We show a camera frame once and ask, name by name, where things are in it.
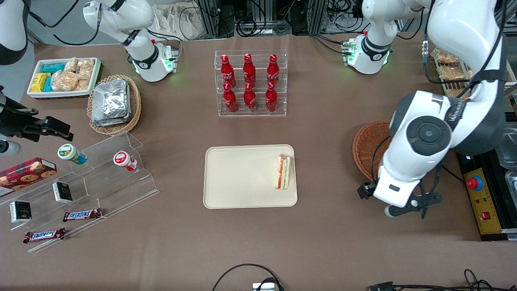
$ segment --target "wicker basket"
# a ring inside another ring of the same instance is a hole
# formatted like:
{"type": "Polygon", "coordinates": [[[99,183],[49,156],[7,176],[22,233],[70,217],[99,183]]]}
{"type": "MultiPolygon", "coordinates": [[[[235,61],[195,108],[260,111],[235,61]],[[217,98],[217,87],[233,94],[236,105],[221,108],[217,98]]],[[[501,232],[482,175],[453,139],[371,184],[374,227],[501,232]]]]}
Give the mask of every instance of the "wicker basket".
{"type": "MultiPolygon", "coordinates": [[[[383,139],[389,136],[388,127],[389,122],[386,120],[375,121],[363,126],[354,137],[354,142],[352,144],[354,161],[362,174],[370,181],[372,181],[370,166],[372,163],[373,151],[383,139]]],[[[388,149],[390,142],[391,138],[386,140],[377,150],[375,158],[373,159],[373,175],[376,178],[379,163],[381,162],[384,152],[388,149]]]]}
{"type": "MultiPolygon", "coordinates": [[[[95,126],[92,122],[90,122],[90,127],[100,134],[114,136],[121,132],[128,132],[133,129],[133,127],[138,122],[138,119],[140,118],[140,112],[142,111],[142,100],[140,98],[140,92],[138,91],[138,88],[134,84],[133,80],[131,80],[131,78],[127,76],[114,75],[100,80],[99,84],[111,82],[118,78],[124,79],[129,83],[131,115],[133,115],[133,117],[128,123],[121,123],[109,126],[95,126]]],[[[92,100],[93,92],[91,92],[90,96],[88,97],[88,107],[86,108],[86,114],[88,114],[88,117],[90,119],[92,118],[92,100]]]]}

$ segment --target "brown table surface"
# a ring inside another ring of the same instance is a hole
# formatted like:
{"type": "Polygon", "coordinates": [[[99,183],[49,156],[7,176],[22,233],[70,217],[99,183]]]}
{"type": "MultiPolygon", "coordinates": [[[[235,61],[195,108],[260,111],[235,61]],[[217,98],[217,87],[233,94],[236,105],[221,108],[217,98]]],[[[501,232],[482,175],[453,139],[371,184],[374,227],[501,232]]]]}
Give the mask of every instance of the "brown table surface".
{"type": "MultiPolygon", "coordinates": [[[[396,39],[388,64],[372,76],[344,67],[338,54],[309,37],[186,42],[178,73],[157,83],[136,74],[120,45],[35,45],[36,60],[95,56],[104,64],[103,77],[123,74],[136,82],[143,109],[131,133],[144,143],[140,153],[160,193],[38,254],[25,253],[22,237],[1,221],[0,289],[210,290],[226,269],[241,263],[271,268],[286,290],[364,290],[386,281],[452,286],[463,284],[465,268],[494,286],[510,287],[517,278],[517,244],[479,241],[466,190],[452,176],[443,173],[437,190],[444,201],[425,220],[415,213],[389,219],[385,203],[357,195],[366,178],[352,157],[356,132],[389,119],[406,94],[443,92],[423,76],[420,39],[396,39]],[[289,47],[287,117],[219,118],[215,50],[281,45],[289,47]],[[208,148],[281,143],[296,153],[296,205],[203,206],[208,148]]],[[[88,126],[86,99],[24,96],[22,103],[39,109],[39,116],[69,123],[79,148],[107,137],[88,126]]],[[[2,168],[34,156],[57,162],[56,149],[64,143],[54,137],[18,141],[21,154],[2,158],[2,168]]],[[[459,173],[452,154],[445,164],[459,173]]],[[[249,290],[266,277],[245,267],[218,289],[249,290]]]]}

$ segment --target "emergency stop button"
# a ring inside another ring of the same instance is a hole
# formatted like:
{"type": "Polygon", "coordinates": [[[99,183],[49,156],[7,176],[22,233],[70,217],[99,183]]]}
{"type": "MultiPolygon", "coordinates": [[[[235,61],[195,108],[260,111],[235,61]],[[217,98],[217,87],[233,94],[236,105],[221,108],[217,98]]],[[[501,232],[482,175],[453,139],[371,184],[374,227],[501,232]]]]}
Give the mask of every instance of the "emergency stop button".
{"type": "Polygon", "coordinates": [[[468,178],[466,184],[467,188],[472,189],[474,191],[481,191],[481,189],[483,189],[483,180],[481,179],[481,177],[477,175],[468,178]]]}

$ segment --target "red box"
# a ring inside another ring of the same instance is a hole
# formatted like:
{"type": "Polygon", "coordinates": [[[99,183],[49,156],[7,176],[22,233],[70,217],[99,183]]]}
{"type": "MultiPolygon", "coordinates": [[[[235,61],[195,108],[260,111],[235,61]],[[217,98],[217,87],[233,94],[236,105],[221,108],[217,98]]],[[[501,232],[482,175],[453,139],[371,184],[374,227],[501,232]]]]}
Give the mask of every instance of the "red box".
{"type": "Polygon", "coordinates": [[[0,171],[0,197],[27,187],[57,173],[54,163],[40,157],[0,171]]]}

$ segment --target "red bottle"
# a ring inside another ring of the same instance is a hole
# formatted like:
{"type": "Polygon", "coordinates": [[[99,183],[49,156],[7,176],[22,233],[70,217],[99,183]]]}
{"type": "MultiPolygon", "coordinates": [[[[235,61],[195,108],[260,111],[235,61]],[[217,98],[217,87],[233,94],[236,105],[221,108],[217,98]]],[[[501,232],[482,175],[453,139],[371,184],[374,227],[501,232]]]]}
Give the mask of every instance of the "red bottle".
{"type": "Polygon", "coordinates": [[[257,103],[255,101],[255,92],[250,83],[244,85],[244,103],[248,112],[255,112],[257,110],[257,103]]]}
{"type": "Polygon", "coordinates": [[[237,107],[237,99],[235,99],[235,93],[233,93],[232,88],[230,88],[230,84],[225,83],[223,85],[224,93],[224,103],[226,104],[226,107],[228,107],[228,110],[230,112],[237,112],[239,109],[237,107]]]}
{"type": "Polygon", "coordinates": [[[267,84],[266,91],[266,107],[268,112],[275,112],[277,109],[277,91],[275,91],[275,84],[273,82],[269,82],[267,84]]]}
{"type": "Polygon", "coordinates": [[[221,74],[223,75],[223,80],[225,83],[230,84],[231,88],[235,88],[237,82],[235,81],[235,74],[233,73],[233,67],[228,61],[227,55],[221,55],[221,74]]]}
{"type": "Polygon", "coordinates": [[[280,73],[280,68],[277,64],[277,55],[272,54],[269,56],[269,65],[267,66],[267,82],[273,82],[273,84],[278,83],[278,74],[280,73]]]}
{"type": "Polygon", "coordinates": [[[255,66],[251,62],[251,55],[249,53],[244,55],[244,66],[242,67],[244,74],[244,82],[250,83],[251,87],[254,88],[256,85],[256,73],[255,66]]]}

